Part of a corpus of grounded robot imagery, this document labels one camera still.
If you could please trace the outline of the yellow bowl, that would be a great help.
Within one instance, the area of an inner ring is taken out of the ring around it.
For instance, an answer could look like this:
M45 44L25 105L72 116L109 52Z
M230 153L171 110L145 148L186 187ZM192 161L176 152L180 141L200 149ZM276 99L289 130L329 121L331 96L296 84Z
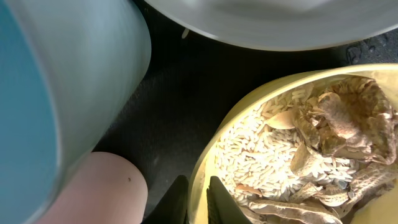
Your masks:
M233 124L241 119L249 110L255 108L259 103L283 94L300 85L310 82L317 83L322 80L331 82L348 76L361 76L375 79L381 89L387 95L394 108L397 108L397 64L396 63L374 63L364 65L353 65L348 67L334 68L328 70L315 70L311 72L296 73L286 77L278 78L248 93L225 116L216 133L200 155L188 187L187 199L187 222L207 223L207 199L206 189L210 184L210 177L215 174L214 152L212 146L219 140L220 136Z

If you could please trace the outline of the rice and peanut shell scraps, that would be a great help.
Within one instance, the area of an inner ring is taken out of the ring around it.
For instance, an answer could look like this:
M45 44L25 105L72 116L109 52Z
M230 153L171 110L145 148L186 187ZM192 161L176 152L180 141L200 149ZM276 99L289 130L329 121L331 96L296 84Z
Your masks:
M308 83L257 104L214 143L250 223L341 223L397 180L397 111L377 81Z

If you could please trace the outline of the blue plastic cup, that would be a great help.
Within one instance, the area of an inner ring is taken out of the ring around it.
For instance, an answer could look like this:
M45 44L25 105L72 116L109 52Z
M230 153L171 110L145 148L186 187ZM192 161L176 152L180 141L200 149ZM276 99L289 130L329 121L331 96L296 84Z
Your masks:
M1 222L54 203L150 64L130 0L1 2Z

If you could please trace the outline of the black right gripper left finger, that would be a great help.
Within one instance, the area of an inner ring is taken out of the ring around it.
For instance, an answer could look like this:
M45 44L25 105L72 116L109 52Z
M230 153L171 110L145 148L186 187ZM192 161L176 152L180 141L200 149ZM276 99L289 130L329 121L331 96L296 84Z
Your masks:
M185 224L187 198L188 179L179 175L142 224Z

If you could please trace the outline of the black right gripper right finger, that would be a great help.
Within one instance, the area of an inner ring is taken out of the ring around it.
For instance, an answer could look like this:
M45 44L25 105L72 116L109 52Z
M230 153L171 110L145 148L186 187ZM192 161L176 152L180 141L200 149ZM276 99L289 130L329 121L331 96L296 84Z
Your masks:
M206 190L209 224L251 224L217 176Z

